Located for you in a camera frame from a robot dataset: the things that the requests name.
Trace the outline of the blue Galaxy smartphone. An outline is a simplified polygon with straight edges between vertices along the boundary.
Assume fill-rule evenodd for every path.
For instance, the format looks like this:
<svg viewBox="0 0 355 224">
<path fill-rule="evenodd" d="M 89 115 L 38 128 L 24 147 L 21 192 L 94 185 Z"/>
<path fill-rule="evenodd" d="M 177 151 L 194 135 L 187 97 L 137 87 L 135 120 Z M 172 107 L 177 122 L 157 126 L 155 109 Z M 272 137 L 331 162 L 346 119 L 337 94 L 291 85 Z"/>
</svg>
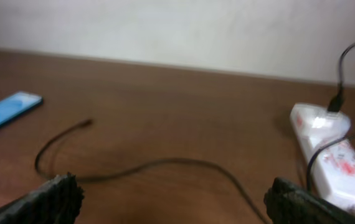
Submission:
<svg viewBox="0 0 355 224">
<path fill-rule="evenodd" d="M 0 127 L 43 103 L 43 97 L 18 91 L 0 101 Z"/>
</svg>

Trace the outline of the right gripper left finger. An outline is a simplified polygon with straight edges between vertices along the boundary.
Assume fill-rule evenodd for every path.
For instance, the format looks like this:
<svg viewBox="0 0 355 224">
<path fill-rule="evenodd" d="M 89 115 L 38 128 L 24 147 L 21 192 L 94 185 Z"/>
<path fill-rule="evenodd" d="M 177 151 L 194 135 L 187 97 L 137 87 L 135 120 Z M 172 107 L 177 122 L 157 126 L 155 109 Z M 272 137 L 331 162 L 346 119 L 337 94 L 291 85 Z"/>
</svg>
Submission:
<svg viewBox="0 0 355 224">
<path fill-rule="evenodd" d="M 74 175 L 58 175 L 0 207 L 0 224 L 74 224 L 83 199 Z"/>
</svg>

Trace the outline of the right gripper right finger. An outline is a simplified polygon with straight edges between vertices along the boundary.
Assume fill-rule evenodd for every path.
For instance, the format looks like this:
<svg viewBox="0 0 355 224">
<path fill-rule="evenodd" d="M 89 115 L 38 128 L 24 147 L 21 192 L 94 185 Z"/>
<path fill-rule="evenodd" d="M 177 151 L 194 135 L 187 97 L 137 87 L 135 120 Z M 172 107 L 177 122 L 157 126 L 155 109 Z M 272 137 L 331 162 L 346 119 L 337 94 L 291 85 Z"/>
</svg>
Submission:
<svg viewBox="0 0 355 224">
<path fill-rule="evenodd" d="M 355 224 L 355 215 L 280 177 L 263 201 L 274 224 Z"/>
</svg>

